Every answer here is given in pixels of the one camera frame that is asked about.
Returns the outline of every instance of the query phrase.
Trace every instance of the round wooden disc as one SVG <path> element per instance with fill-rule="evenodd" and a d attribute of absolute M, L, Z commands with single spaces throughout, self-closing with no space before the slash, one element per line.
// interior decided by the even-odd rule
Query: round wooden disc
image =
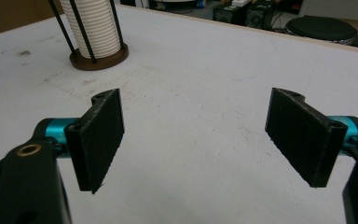
<path fill-rule="evenodd" d="M 117 53 L 105 58 L 97 59 L 97 63 L 93 63 L 91 59 L 81 56 L 79 49 L 76 49 L 76 54 L 71 53 L 69 59 L 71 60 L 71 64 L 79 70 L 96 71 L 115 66 L 116 64 L 123 62 L 128 56 L 129 48 L 124 44 L 123 48 Z"/>

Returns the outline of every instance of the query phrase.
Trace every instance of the cable spool holder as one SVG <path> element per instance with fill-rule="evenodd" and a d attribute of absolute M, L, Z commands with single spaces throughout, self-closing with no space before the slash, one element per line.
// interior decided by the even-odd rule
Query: cable spool holder
<path fill-rule="evenodd" d="M 118 34 L 118 38 L 119 38 L 119 42 L 120 42 L 120 50 L 108 57 L 105 58 L 101 58 L 101 59 L 96 59 L 94 52 L 92 51 L 92 47 L 89 41 L 89 38 L 87 37 L 87 33 L 86 30 L 84 28 L 83 22 L 80 18 L 80 14 L 79 11 L 77 9 L 75 0 L 69 0 L 72 10 L 74 11 L 75 17 L 76 17 L 76 21 L 77 24 L 79 26 L 80 32 L 83 36 L 84 42 L 86 43 L 87 46 L 87 50 L 89 51 L 89 56 L 90 59 L 87 59 L 85 57 L 83 57 L 80 54 L 80 50 L 79 49 L 75 49 L 74 46 L 72 45 L 71 39 L 69 38 L 68 33 L 65 30 L 65 27 L 63 26 L 61 17 L 60 17 L 60 13 L 58 12 L 57 7 L 54 4 L 53 0 L 48 0 L 48 2 L 50 3 L 51 9 L 53 10 L 53 13 L 58 21 L 58 24 L 60 25 L 63 35 L 65 36 L 66 42 L 69 45 L 69 48 L 71 49 L 72 53 L 71 56 L 69 57 L 69 59 L 71 60 L 71 64 L 79 69 L 79 70 L 84 70 L 84 71 L 96 71 L 96 70 L 101 70 L 101 69 L 105 69 L 108 67 L 112 67 L 118 63 L 123 62 L 129 55 L 129 48 L 128 46 L 124 43 L 123 41 L 123 36 L 121 34 L 121 29 L 120 29 L 120 25 L 118 23 L 118 17 L 117 17 L 117 12 L 116 12 L 116 7 L 115 7 L 115 3 L 113 0 L 109 0 L 110 6 L 112 8 L 112 12 L 113 12 L 113 16 L 115 19 L 115 24 L 116 24 L 116 29 L 117 29 L 117 34 Z"/>

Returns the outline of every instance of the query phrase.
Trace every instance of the white table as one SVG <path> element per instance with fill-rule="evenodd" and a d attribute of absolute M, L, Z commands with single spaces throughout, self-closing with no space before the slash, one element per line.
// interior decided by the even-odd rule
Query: white table
<path fill-rule="evenodd" d="M 80 117 L 92 95 L 120 88 L 126 133 L 103 187 L 80 192 L 71 161 L 59 162 L 75 224 L 345 222 L 353 160 L 309 188 L 264 128 L 272 87 L 358 117 L 358 49 L 117 12 L 130 56 L 103 71 L 72 67 L 55 19 L 0 34 L 0 159 L 39 120 Z"/>

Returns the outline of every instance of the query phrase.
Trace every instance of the floor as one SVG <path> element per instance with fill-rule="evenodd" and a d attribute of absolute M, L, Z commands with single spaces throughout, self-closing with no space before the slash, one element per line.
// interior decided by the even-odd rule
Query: floor
<path fill-rule="evenodd" d="M 213 9 L 216 6 L 222 5 L 220 1 L 207 0 L 205 8 L 197 8 L 195 2 L 184 2 L 184 3 L 164 3 L 165 9 L 160 9 L 165 12 L 171 12 L 180 15 L 186 15 L 189 17 L 201 18 L 205 20 L 213 19 Z M 274 17 L 272 18 L 273 29 L 282 29 L 284 25 L 291 19 L 296 18 L 296 14 L 281 12 L 276 10 Z"/>

